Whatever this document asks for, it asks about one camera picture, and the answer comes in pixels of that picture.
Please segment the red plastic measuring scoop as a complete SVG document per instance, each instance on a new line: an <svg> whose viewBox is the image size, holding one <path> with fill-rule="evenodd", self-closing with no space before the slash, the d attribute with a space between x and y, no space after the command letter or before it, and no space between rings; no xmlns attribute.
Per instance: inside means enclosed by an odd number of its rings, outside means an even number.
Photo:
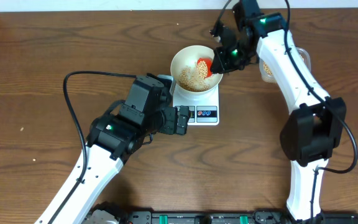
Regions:
<svg viewBox="0 0 358 224"><path fill-rule="evenodd" d="M209 58L199 58L196 64L196 69L200 78L209 78L212 75L210 67L212 61Z"/></svg>

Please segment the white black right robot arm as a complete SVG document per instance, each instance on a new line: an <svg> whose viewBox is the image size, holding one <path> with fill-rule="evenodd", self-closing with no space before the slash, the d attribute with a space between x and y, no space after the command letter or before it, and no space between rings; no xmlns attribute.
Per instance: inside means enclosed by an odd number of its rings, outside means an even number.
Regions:
<svg viewBox="0 0 358 224"><path fill-rule="evenodd" d="M290 17L264 14L256 1L239 1L232 9L238 33L216 20L210 34L221 46L214 50L212 73L243 70L253 57L267 64L284 96L289 118L280 145L291 163L291 186L284 223L325 223L319 206L324 172L338 147L346 104L331 98L314 79L296 49Z"/></svg>

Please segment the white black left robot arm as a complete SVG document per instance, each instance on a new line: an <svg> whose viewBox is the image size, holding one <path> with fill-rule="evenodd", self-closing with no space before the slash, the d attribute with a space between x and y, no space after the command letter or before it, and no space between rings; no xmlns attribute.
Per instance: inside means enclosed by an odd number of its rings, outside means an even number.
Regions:
<svg viewBox="0 0 358 224"><path fill-rule="evenodd" d="M175 81L170 75L134 76L126 100L117 100L90 126L75 167L37 223L82 223L105 186L129 157L156 133L184 135L190 110L172 107Z"/></svg>

